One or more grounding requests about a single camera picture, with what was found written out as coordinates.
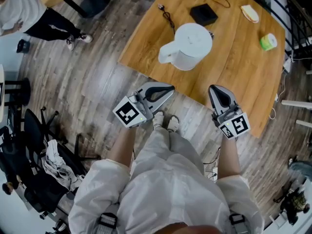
white sneaker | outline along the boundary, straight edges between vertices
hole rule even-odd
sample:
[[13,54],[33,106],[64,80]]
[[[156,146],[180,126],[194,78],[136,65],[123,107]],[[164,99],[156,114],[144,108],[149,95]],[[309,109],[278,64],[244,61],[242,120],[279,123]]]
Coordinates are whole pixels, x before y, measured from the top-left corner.
[[74,49],[75,42],[74,42],[74,37],[72,35],[66,39],[66,44],[70,51]]
[[78,37],[78,40],[80,41],[84,41],[86,43],[90,43],[92,42],[93,38],[90,35],[87,34],[81,34],[80,37]]
[[180,123],[177,116],[172,115],[167,127],[169,132],[176,132],[179,129]]
[[159,111],[154,115],[153,118],[153,126],[154,126],[154,130],[157,127],[162,127],[162,124],[164,122],[164,112],[163,111]]

